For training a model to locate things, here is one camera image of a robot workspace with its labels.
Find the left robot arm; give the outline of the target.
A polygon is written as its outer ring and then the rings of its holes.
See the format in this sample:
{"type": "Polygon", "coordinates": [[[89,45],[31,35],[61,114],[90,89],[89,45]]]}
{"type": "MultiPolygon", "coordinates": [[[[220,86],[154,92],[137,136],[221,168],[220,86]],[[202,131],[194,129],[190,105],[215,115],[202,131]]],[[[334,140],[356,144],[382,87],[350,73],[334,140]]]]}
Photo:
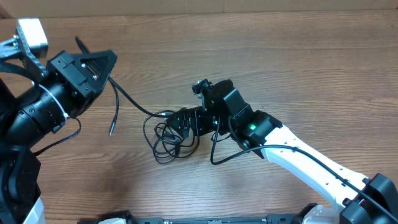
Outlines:
{"type": "Polygon", "coordinates": [[[92,105],[116,61],[112,50],[62,51],[48,60],[48,75],[22,95],[1,85],[1,223],[23,223],[40,197],[40,161],[31,147],[92,105]]]}

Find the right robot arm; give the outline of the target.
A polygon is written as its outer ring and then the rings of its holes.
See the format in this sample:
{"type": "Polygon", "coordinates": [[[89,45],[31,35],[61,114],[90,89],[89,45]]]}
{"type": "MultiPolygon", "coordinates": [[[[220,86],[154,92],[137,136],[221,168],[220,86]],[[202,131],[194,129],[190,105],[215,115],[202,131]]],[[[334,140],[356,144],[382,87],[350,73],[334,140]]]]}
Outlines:
{"type": "Polygon", "coordinates": [[[327,158],[277,118],[254,111],[231,80],[212,84],[204,79],[192,90],[202,105],[170,114],[167,126],[183,138],[189,131],[197,136],[230,134],[242,150],[218,164],[255,152],[298,177],[329,203],[308,206],[298,223],[397,223],[397,188],[386,176],[369,178],[327,158]]]}

